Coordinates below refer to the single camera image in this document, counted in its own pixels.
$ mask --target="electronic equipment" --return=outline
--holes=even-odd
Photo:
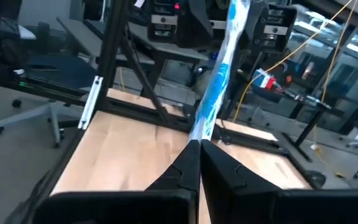
[[[205,7],[205,0],[149,1],[148,38],[182,48],[218,49],[224,38],[227,9],[217,9],[213,4],[207,10]],[[297,10],[255,0],[251,8],[239,48],[251,52],[284,51]]]
[[[160,17],[162,24],[149,23],[147,26],[147,36],[155,42],[171,42],[174,39],[176,26],[164,24],[166,18],[177,16],[179,3],[177,0],[152,0],[147,1],[148,12],[153,16]]]

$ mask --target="wire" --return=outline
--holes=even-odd
[[[334,20],[338,15],[339,13],[341,13],[353,0],[349,0],[337,13],[335,13],[334,16],[332,16],[332,18],[329,19],[329,21],[332,21]],[[270,67],[269,69],[267,69],[265,72],[269,72],[271,70],[273,70],[274,68],[276,68],[277,66],[279,66],[281,63],[283,63],[286,59],[290,58],[292,55],[294,55],[297,51],[299,51],[303,46],[305,46],[309,40],[311,40],[313,37],[317,36],[320,31],[322,29],[324,29],[326,26],[328,25],[328,22],[326,22],[325,24],[323,24],[319,30],[317,30],[317,32],[315,32],[312,36],[310,36],[309,39],[307,39],[306,41],[303,42],[303,44],[301,44],[298,48],[296,48],[293,52],[291,52],[290,54],[288,54],[286,57],[284,57],[281,61],[277,62],[275,65],[273,65],[272,67]],[[233,121],[232,122],[236,122],[236,119],[238,117],[238,114],[239,114],[239,111],[240,111],[240,108],[241,108],[241,104],[242,102],[244,101],[244,97],[246,96],[246,93],[249,89],[249,87],[251,86],[251,84],[256,80],[258,79],[259,77],[261,77],[263,74],[259,74],[257,75],[255,78],[253,78],[246,86],[244,92],[242,92],[242,95],[241,95],[241,98],[240,98],[240,102],[237,106],[237,109],[236,109],[236,113],[234,114],[234,117],[233,117]]]
[[[324,102],[324,99],[325,99],[325,96],[326,96],[326,92],[327,92],[327,85],[328,85],[328,81],[329,81],[329,76],[333,70],[333,67],[334,67],[334,63],[335,63],[335,58],[336,58],[336,55],[338,53],[338,50],[339,50],[339,47],[340,47],[340,44],[341,44],[341,41],[342,41],[342,38],[343,38],[343,35],[346,31],[346,28],[347,28],[347,25],[349,24],[349,21],[353,15],[353,12],[354,12],[354,8],[356,7],[356,4],[357,4],[358,0],[355,0],[353,6],[352,6],[352,9],[349,13],[349,17],[346,19],[346,22],[345,22],[345,25],[342,29],[342,32],[341,32],[341,35],[339,36],[339,39],[338,39],[338,43],[336,44],[336,48],[335,48],[335,51],[334,51],[334,55],[333,55],[333,58],[331,59],[331,63],[329,64],[329,68],[328,68],[328,73],[327,73],[327,77],[324,81],[324,86],[323,86],[323,94],[321,95],[321,102],[323,103]],[[314,145],[316,147],[315,149],[315,153],[317,155],[317,157],[320,159],[320,161],[327,167],[328,164],[327,162],[323,159],[323,149],[317,145],[317,125],[315,125],[313,127],[313,132],[314,132],[314,136],[313,136],[313,142],[314,142]],[[344,175],[342,175],[340,172],[335,172],[335,175],[336,176],[341,176],[341,177],[345,177]]]

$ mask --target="plywood panel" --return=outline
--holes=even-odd
[[[155,109],[155,106],[153,105],[153,103],[151,102],[151,100],[141,97],[141,96],[136,96],[130,93],[126,93],[123,91],[119,91],[113,88],[110,88],[107,96],[110,98],[115,98],[118,100],[122,100],[122,101],[126,101],[126,102],[130,102],[133,104],[137,104],[137,105],[141,105],[144,106],[146,108],[150,108],[150,109]],[[166,103],[162,103],[162,106],[165,107],[165,109],[167,109],[167,112],[173,115],[177,115],[177,116],[183,116],[183,113],[176,109],[174,106],[166,104]]]
[[[282,156],[237,145],[217,144],[248,169],[282,189],[310,189],[310,185],[292,163]]]
[[[109,89],[109,91],[108,91],[108,97],[126,101],[126,102],[130,102],[130,103],[135,103],[135,104],[144,106],[146,108],[155,109],[153,103],[147,98],[144,98],[141,96],[136,96],[136,95],[133,95],[130,93],[125,93],[123,91],[115,90],[112,88]],[[175,108],[174,106],[168,105],[166,103],[162,103],[162,104],[167,109],[168,113],[174,114],[177,116],[183,116],[183,113],[180,110],[178,110],[177,108]],[[223,127],[223,125],[224,125],[225,128],[230,129],[232,131],[237,131],[237,132],[240,132],[243,134],[249,134],[251,136],[263,138],[266,140],[277,141],[276,137],[274,137],[274,135],[272,133],[262,131],[259,129],[250,128],[250,127],[243,126],[241,124],[236,124],[236,123],[233,123],[230,121],[223,121],[223,125],[222,125],[222,121],[220,119],[216,120],[216,124],[219,125],[220,127]]]
[[[136,96],[133,100],[147,103]],[[51,194],[144,190],[177,158],[187,140],[185,133],[99,111]],[[235,145],[218,146],[283,189],[309,188],[287,158]],[[203,186],[199,215],[201,224],[210,223]]]
[[[223,121],[223,125],[222,125],[222,121],[220,119],[216,120],[216,124],[221,128],[223,128],[223,125],[224,125],[225,128],[232,130],[232,131],[237,131],[242,134],[248,134],[251,136],[255,136],[255,137],[270,140],[270,141],[277,141],[277,138],[274,137],[274,135],[270,132],[247,127],[247,126],[244,126],[241,124],[236,124],[236,123],[233,123],[230,121]]]

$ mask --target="metal rod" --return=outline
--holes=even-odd
[[[308,125],[305,127],[305,129],[302,131],[302,133],[299,135],[298,139],[296,140],[295,142],[296,146],[300,146],[303,143],[303,141],[309,135],[310,131],[313,130],[314,126],[316,126],[317,122],[323,116],[323,113],[324,111],[319,110],[314,114]]]
[[[146,74],[143,72],[139,62],[135,59],[135,53],[130,47],[128,40],[126,38],[121,39],[121,48],[122,48],[122,52],[124,53],[125,57],[128,60],[129,66],[134,70],[137,78],[143,85],[143,90],[146,91],[150,100],[154,104],[155,109],[158,111],[161,119],[165,122],[171,123],[172,120],[170,119],[170,115],[168,114],[166,109],[161,105],[160,100],[158,99],[157,95],[154,93],[154,88],[152,88],[151,84],[147,80]]]
[[[100,63],[98,74],[103,77],[101,90],[96,101],[96,110],[106,103],[106,95],[111,88],[111,83],[116,76],[116,55],[124,27],[127,23],[128,8],[131,1],[114,0],[111,1],[109,18],[104,32],[104,39],[101,46]]]

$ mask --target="blue plastic wrap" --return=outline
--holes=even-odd
[[[212,71],[211,80],[197,109],[196,120],[189,140],[211,139],[216,115],[221,108],[229,83],[234,51],[245,27],[249,8],[250,0],[231,0],[226,19],[225,37]]]

